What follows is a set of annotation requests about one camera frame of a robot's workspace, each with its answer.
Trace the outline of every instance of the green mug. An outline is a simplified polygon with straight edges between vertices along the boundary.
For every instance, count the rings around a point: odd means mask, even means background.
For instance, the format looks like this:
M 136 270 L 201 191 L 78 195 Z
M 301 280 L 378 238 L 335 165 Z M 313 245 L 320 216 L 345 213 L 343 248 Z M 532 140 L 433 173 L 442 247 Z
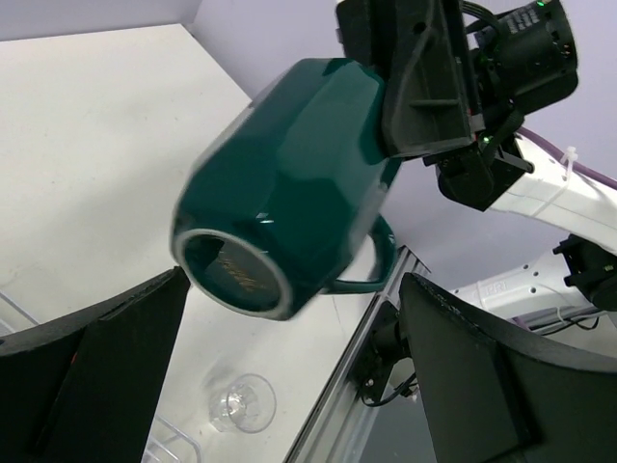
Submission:
M 385 83 L 347 59 L 293 66 L 195 165 L 172 254 L 194 286 L 239 313 L 287 320 L 316 294 L 381 290 L 396 261 L 379 215 L 401 161 L 380 135 Z M 337 277 L 367 235 L 376 280 Z

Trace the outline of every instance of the mug handle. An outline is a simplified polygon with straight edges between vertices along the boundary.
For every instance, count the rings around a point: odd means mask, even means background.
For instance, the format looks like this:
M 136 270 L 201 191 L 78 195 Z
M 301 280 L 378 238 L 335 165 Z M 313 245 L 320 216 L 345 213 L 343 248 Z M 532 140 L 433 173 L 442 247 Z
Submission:
M 380 268 L 379 278 L 370 282 L 334 280 L 328 285 L 327 294 L 365 294 L 381 291 L 384 288 L 396 264 L 397 251 L 394 233 L 386 219 L 380 215 L 368 235 L 375 243 L 375 259 Z

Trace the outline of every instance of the dish rack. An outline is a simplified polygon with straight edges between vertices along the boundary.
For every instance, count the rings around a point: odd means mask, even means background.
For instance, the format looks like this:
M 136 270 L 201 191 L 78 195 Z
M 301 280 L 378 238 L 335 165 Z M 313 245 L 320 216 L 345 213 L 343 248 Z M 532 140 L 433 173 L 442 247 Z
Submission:
M 15 303 L 13 299 L 0 291 L 0 301 L 5 302 L 9 310 L 14 310 L 19 313 L 20 316 L 28 320 L 33 326 L 39 325 L 39 322 L 32 316 L 31 313 L 20 307 Z M 16 330 L 9 322 L 4 319 L 2 312 L 0 312 L 0 336 L 6 336 L 11 333 L 15 333 Z M 153 436 L 154 428 L 162 428 L 163 431 L 170 434 L 170 437 L 164 440 L 158 440 Z M 180 452 L 181 446 L 188 446 L 188 450 L 191 450 L 191 454 L 187 459 L 181 459 L 177 456 Z M 146 450 L 142 457 L 142 463 L 188 463 L 195 461 L 202 463 L 203 457 L 201 454 L 201 446 L 186 433 L 182 432 L 179 428 L 167 421 L 160 415 L 154 415 L 154 421 L 152 422 L 152 428 L 150 435 L 146 443 Z

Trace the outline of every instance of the clear glass cup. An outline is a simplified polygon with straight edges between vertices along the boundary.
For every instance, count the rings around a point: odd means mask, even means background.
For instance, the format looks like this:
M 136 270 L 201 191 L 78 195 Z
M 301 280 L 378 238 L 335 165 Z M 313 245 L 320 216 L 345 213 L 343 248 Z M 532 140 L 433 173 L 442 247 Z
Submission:
M 277 398 L 270 383 L 258 374 L 244 374 L 213 396 L 210 423 L 221 432 L 255 434 L 270 425 Z

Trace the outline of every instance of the white tabletop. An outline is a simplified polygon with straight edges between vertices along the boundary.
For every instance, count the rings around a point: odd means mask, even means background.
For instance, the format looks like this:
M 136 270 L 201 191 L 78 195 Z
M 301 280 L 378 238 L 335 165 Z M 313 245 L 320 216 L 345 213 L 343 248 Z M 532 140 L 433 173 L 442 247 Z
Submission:
M 179 25 L 0 42 L 0 61 L 0 290 L 44 322 L 172 267 L 188 170 L 248 98 Z M 372 262 L 366 243 L 345 276 Z M 192 290 L 159 413 L 205 461 L 282 461 L 370 298 L 318 296 L 274 323 Z M 207 400 L 247 372 L 272 383 L 277 416 L 260 434 L 221 434 Z

